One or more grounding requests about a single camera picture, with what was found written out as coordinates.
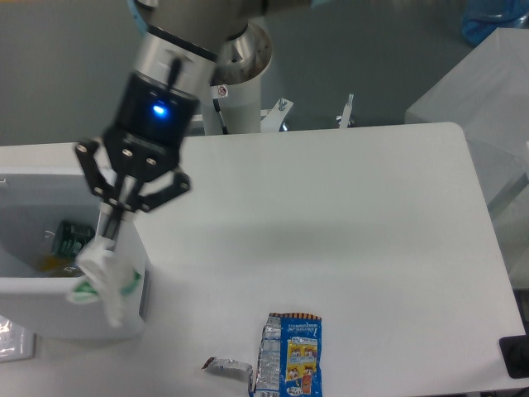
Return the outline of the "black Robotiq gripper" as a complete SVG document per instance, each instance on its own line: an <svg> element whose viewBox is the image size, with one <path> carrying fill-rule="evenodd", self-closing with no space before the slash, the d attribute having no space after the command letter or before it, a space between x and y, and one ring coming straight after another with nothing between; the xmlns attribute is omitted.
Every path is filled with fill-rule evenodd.
<svg viewBox="0 0 529 397"><path fill-rule="evenodd" d="M97 140L82 140L74 152L91 193L107 210L107 220L98 234L117 244L121 224L138 211L149 213L191 189L191 179L180 168L180 147L198 107L198 99L179 91L168 91L143 75L130 75L112 125L103 134L103 144L117 179L111 185L98 167ZM142 194L146 182L170 172L172 179L162 189Z"/></svg>

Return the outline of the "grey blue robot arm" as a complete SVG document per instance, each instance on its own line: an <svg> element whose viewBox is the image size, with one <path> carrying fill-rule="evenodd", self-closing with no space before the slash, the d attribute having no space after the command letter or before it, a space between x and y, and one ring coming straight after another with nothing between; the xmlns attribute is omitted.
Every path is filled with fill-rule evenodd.
<svg viewBox="0 0 529 397"><path fill-rule="evenodd" d="M200 99L224 68L223 47L250 19L318 1L131 1L145 29L117 114L75 147L91 193L109 206L99 235L116 242L123 218L185 194L180 148Z"/></svg>

